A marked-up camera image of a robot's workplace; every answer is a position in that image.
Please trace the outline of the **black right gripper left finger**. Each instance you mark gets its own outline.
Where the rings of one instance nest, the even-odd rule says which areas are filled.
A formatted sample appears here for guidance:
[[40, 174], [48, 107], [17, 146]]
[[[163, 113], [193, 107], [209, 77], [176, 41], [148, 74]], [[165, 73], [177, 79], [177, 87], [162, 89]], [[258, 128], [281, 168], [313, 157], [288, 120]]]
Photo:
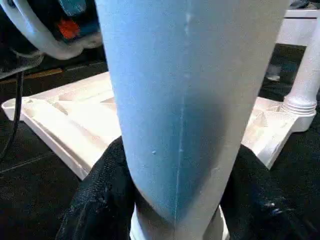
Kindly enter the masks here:
[[114, 140], [79, 184], [57, 240], [128, 240], [135, 206], [123, 140]]

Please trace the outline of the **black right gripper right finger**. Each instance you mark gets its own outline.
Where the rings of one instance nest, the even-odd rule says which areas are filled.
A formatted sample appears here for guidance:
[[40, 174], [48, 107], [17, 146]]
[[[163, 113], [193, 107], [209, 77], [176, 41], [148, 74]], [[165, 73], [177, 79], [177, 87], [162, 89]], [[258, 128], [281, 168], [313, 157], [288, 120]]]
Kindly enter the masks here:
[[241, 145], [221, 202], [231, 240], [318, 240], [320, 230], [290, 206], [268, 168]]

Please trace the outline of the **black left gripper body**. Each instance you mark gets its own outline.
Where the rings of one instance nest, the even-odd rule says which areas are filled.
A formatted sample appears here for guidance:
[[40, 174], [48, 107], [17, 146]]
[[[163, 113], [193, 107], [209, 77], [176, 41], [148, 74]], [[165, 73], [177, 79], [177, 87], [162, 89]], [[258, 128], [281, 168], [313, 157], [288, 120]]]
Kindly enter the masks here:
[[55, 40], [66, 44], [84, 40], [85, 48], [102, 45], [94, 0], [20, 0], [28, 5]]

